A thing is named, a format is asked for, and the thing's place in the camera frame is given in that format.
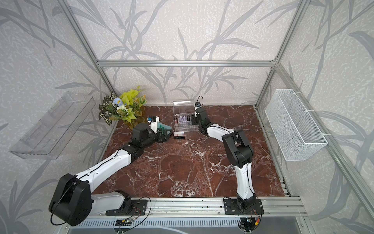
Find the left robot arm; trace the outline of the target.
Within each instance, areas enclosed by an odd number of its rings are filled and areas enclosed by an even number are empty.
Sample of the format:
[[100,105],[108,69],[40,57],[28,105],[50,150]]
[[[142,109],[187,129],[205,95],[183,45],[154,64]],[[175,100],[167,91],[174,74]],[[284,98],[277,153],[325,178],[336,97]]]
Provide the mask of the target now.
[[151,122],[136,125],[131,141],[93,167],[76,175],[65,174],[59,181],[49,205],[49,212],[64,223],[77,226],[88,216],[117,211],[132,211],[131,196],[125,192],[94,195],[95,189],[117,171],[135,162],[145,148],[167,142],[173,133],[170,126]]

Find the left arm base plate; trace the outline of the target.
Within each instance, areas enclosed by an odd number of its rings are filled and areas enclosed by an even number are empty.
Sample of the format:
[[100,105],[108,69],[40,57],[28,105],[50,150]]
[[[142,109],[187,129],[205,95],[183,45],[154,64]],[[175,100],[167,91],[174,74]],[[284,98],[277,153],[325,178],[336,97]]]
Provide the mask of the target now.
[[106,211],[106,216],[135,215],[143,216],[146,213],[149,200],[145,197],[141,199],[125,199],[120,208]]

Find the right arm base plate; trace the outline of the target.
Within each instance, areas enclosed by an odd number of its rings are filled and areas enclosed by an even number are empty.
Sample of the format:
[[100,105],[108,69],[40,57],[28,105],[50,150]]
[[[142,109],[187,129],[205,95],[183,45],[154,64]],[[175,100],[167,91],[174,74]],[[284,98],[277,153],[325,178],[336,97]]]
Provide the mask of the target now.
[[262,201],[256,196],[249,199],[224,197],[223,202],[226,215],[263,215],[265,213]]

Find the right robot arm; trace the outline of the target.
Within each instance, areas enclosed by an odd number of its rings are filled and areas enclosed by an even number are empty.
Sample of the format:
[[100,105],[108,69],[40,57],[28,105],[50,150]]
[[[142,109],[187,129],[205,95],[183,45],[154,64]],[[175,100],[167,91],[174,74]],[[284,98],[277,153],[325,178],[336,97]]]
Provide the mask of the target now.
[[257,198],[251,179],[254,150],[245,132],[242,129],[228,129],[211,122],[200,102],[195,103],[195,114],[191,116],[191,120],[193,125],[198,125],[202,134],[223,143],[227,158],[235,168],[238,206],[248,209],[254,205]]

